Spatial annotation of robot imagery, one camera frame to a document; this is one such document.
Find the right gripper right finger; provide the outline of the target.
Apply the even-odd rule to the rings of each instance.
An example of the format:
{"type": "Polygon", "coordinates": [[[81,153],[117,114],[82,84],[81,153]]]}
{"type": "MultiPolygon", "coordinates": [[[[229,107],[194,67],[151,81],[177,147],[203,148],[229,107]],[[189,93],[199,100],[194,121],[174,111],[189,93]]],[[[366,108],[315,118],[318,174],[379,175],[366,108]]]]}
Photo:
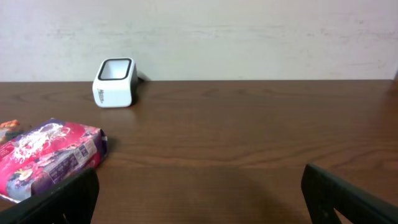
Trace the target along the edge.
{"type": "Polygon", "coordinates": [[[305,166],[301,189],[313,223],[397,224],[397,207],[314,165],[305,166]]]}

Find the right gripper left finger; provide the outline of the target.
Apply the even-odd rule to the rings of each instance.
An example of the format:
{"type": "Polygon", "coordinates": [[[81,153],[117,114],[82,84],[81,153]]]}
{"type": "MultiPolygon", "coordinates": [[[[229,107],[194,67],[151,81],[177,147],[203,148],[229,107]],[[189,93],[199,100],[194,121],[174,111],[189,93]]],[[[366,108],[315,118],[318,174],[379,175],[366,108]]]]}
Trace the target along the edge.
{"type": "Polygon", "coordinates": [[[79,223],[90,224],[99,194],[93,168],[69,177],[45,192],[31,196],[1,212],[1,224],[79,223]]]}

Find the purple red noodle packet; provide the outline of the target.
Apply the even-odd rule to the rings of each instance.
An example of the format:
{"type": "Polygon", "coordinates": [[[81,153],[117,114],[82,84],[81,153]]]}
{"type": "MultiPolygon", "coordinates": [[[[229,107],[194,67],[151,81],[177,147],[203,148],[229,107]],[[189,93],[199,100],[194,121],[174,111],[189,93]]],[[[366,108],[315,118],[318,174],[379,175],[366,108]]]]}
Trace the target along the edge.
{"type": "Polygon", "coordinates": [[[100,128],[50,119],[1,145],[1,198],[19,203],[41,194],[108,153],[100,128]]]}

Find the small orange snack box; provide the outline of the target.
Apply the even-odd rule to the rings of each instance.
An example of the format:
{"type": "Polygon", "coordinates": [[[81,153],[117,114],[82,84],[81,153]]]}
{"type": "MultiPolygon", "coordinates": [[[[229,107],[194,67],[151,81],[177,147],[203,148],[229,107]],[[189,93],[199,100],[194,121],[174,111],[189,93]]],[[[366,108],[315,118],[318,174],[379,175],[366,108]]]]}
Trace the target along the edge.
{"type": "Polygon", "coordinates": [[[1,138],[0,143],[4,144],[11,139],[16,138],[18,135],[22,134],[23,127],[20,122],[16,119],[12,121],[7,121],[5,123],[1,123],[1,138]]]}

